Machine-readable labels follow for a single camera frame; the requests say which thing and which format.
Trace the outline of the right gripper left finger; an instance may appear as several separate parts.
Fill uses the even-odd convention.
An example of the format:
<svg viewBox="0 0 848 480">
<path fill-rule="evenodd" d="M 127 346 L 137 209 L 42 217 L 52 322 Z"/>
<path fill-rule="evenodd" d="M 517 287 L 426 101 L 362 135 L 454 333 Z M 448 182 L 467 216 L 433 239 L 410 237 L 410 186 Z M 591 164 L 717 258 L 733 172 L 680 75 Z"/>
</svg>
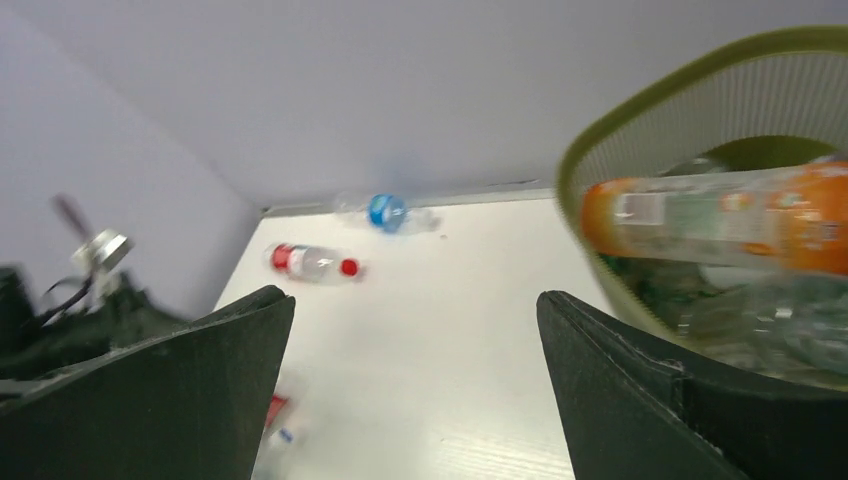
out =
<svg viewBox="0 0 848 480">
<path fill-rule="evenodd" d="M 5 479 L 247 479 L 295 311 L 263 287 L 1 405 Z"/>
</svg>

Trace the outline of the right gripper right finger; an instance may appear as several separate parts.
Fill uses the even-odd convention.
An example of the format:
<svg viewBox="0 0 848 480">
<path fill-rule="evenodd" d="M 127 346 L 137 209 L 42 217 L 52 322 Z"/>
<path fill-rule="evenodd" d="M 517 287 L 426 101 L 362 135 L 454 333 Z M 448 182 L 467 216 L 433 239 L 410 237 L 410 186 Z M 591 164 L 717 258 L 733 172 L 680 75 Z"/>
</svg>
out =
<svg viewBox="0 0 848 480">
<path fill-rule="evenodd" d="M 537 323 L 579 479 L 843 479 L 847 396 L 731 367 L 562 291 Z"/>
</svg>

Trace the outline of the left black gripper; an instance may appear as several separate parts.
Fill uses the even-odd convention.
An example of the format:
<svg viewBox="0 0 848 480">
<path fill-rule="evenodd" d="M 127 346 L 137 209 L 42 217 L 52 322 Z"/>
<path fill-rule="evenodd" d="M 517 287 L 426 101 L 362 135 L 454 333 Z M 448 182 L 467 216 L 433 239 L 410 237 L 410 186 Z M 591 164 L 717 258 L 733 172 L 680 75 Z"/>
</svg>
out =
<svg viewBox="0 0 848 480">
<path fill-rule="evenodd" d="M 127 271 L 97 307 L 35 311 L 20 271 L 1 267 L 1 378 L 35 380 L 186 327 L 185 318 L 155 305 Z"/>
</svg>

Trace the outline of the clear bottle red label top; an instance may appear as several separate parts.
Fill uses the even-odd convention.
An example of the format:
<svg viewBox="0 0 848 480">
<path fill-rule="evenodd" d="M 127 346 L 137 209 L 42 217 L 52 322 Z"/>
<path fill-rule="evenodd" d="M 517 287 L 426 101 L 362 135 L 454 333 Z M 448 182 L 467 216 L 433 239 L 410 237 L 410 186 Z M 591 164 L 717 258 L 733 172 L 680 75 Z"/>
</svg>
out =
<svg viewBox="0 0 848 480">
<path fill-rule="evenodd" d="M 265 253 L 269 268 L 292 281 L 334 285 L 360 280 L 365 267 L 339 250 L 306 244 L 278 243 Z"/>
</svg>

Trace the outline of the clear bottle red label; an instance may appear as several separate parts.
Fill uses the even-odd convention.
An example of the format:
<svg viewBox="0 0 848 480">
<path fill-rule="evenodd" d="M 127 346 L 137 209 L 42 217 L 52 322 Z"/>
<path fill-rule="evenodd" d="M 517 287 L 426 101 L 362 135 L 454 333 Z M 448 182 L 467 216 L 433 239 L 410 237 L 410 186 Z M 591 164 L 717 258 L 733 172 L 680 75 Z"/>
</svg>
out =
<svg viewBox="0 0 848 480">
<path fill-rule="evenodd" d="M 268 430 L 276 421 L 282 420 L 294 406 L 292 397 L 275 391 L 272 394 L 264 427 Z"/>
<path fill-rule="evenodd" d="M 292 281 L 334 285 L 360 280 L 365 267 L 339 250 L 306 244 L 278 243 L 265 253 L 269 268 Z"/>
</svg>

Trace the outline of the orange drink bottle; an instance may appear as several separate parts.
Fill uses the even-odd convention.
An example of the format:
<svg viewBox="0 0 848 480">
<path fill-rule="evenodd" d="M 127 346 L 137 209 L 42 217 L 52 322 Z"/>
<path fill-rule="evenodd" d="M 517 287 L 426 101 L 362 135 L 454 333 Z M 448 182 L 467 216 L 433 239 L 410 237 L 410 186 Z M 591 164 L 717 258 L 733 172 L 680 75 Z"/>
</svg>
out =
<svg viewBox="0 0 848 480">
<path fill-rule="evenodd" d="M 847 164 L 614 179 L 580 227 L 605 255 L 844 275 Z"/>
</svg>

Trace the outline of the clear bottle blue label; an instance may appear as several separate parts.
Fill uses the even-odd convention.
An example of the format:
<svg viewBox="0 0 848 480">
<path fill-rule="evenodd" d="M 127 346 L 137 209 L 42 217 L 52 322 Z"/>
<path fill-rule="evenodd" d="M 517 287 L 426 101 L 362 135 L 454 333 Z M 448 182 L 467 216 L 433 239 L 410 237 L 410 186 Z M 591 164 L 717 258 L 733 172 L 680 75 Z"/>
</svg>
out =
<svg viewBox="0 0 848 480">
<path fill-rule="evenodd" d="M 345 225 L 388 235 L 412 235 L 436 231 L 441 219 L 431 209 L 411 207 L 395 194 L 341 193 L 334 214 Z"/>
</svg>

